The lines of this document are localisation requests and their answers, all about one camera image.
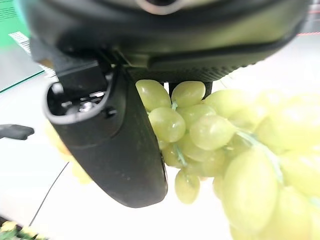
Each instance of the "white surface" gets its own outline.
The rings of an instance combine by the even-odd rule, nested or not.
[[[64,165],[43,128],[42,103],[49,83],[38,76],[0,94],[0,124],[35,129],[27,141],[0,140],[0,213],[23,225],[29,224]]]
[[[308,42],[307,38],[301,39],[295,44]],[[267,61],[236,71],[232,79],[214,82],[213,88],[219,90],[225,84],[252,91],[266,86],[318,91],[320,59],[312,52],[319,51],[315,46],[307,50],[290,45]],[[36,130],[26,142],[0,140],[0,213],[21,224],[32,219],[65,164],[43,133],[41,103],[48,84],[47,79],[38,77],[0,94],[0,123],[22,124]],[[212,180],[202,183],[194,205],[185,206],[174,193],[175,174],[175,169],[168,168],[169,191],[163,202],[130,209],[113,201],[95,183],[78,184],[69,165],[33,227],[55,240],[230,240],[228,223],[212,191]]]

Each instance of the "black cable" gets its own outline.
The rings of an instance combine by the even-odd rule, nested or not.
[[[58,180],[58,178],[60,177],[60,175],[62,174],[62,172],[66,169],[66,167],[68,166],[68,164],[69,164],[69,162],[66,163],[66,165],[63,167],[63,169],[61,170],[61,172],[59,173],[59,175],[56,177],[56,179],[55,179],[54,182],[52,183],[52,185],[51,185],[51,187],[49,188],[48,192],[46,193],[44,199],[42,200],[41,205],[39,206],[38,210],[36,211],[35,215],[33,216],[32,220],[31,220],[31,222],[30,222],[30,224],[29,224],[29,227],[34,223],[34,221],[35,221],[35,219],[36,219],[36,217],[37,217],[37,215],[38,215],[38,213],[39,213],[42,205],[44,204],[47,196],[49,195],[52,187],[55,185],[56,181]]]

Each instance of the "black plastic housing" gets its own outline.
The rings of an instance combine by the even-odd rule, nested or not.
[[[159,82],[211,82],[267,58],[299,32],[309,5],[224,0],[160,16],[107,0],[19,1],[35,38],[73,55],[102,49],[135,80]]]
[[[90,177],[113,199],[142,208],[164,199],[168,185],[158,142],[134,82],[116,70],[106,98],[85,112],[65,113],[54,83],[45,115]]]

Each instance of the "grape bunch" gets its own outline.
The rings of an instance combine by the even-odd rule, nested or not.
[[[92,179],[90,176],[80,166],[71,152],[69,152],[50,122],[47,122],[45,125],[45,133],[48,136],[50,143],[58,149],[61,158],[72,164],[72,174],[77,178],[78,182],[84,185],[91,183]]]
[[[136,88],[182,203],[213,178],[234,240],[320,240],[320,94]]]

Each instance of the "black device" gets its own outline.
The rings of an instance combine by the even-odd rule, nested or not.
[[[8,138],[15,140],[27,140],[28,137],[35,133],[32,127],[21,126],[16,124],[1,124],[0,139]]]
[[[19,0],[33,59],[55,69],[45,113],[119,203],[160,202],[167,181],[135,81],[212,81],[292,40],[306,0]]]

